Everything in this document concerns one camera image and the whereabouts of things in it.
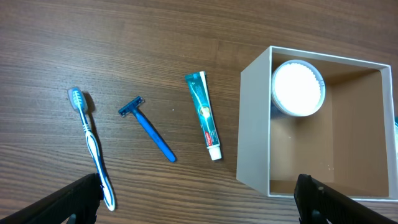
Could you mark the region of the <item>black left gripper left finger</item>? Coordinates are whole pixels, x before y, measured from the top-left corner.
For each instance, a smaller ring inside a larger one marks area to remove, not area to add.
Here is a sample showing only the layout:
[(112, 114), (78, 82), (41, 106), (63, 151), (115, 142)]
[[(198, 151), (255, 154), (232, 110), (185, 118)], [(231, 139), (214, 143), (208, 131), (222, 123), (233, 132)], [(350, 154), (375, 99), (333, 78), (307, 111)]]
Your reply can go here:
[(1, 219), (8, 224), (94, 224), (103, 200), (98, 174), (88, 174), (32, 205)]

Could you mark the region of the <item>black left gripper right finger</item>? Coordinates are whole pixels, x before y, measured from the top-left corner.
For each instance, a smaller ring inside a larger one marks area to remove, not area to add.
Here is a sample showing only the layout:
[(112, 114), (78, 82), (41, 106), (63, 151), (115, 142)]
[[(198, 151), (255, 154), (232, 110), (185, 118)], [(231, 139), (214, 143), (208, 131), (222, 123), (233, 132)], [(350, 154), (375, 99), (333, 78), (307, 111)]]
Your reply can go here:
[(301, 224), (388, 224), (395, 222), (307, 174), (298, 176), (294, 199)]

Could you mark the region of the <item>blue white toothbrush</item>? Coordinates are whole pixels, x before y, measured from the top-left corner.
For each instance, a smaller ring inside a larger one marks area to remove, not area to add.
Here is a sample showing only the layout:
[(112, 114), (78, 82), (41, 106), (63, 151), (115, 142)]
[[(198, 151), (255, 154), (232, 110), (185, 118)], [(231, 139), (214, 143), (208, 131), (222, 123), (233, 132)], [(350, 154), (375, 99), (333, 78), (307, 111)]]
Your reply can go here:
[(114, 196), (114, 192), (105, 171), (103, 158), (100, 154), (100, 148), (98, 142), (86, 118), (86, 111), (88, 109), (88, 106), (86, 104), (84, 94), (78, 87), (73, 87), (68, 90), (68, 98), (70, 100), (72, 108), (80, 115), (81, 123), (83, 126), (83, 132), (85, 134), (86, 145), (93, 158), (93, 162), (95, 163), (96, 169), (98, 171), (101, 180), (101, 188), (103, 190), (103, 200), (110, 211), (115, 211), (116, 199)]

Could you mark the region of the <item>green toothpaste tube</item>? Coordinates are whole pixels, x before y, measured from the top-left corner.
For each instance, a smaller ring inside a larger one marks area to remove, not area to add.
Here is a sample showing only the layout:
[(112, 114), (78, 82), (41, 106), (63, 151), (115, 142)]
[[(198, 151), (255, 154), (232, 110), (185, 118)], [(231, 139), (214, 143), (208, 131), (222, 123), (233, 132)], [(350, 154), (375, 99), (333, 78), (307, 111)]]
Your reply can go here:
[(208, 93), (205, 71), (192, 73), (185, 76), (188, 89), (192, 96), (201, 130), (205, 139), (206, 148), (212, 161), (222, 158), (221, 144), (213, 119), (213, 113)]

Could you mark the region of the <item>white round cotton swab jar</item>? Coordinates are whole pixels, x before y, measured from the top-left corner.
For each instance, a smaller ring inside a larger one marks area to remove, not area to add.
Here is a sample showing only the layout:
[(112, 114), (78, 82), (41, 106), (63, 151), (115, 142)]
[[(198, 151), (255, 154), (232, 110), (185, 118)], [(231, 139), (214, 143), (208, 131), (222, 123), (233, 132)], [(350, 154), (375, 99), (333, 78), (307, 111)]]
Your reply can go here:
[(271, 118), (310, 116), (322, 107), (325, 96), (317, 68), (304, 60), (288, 60), (271, 76)]

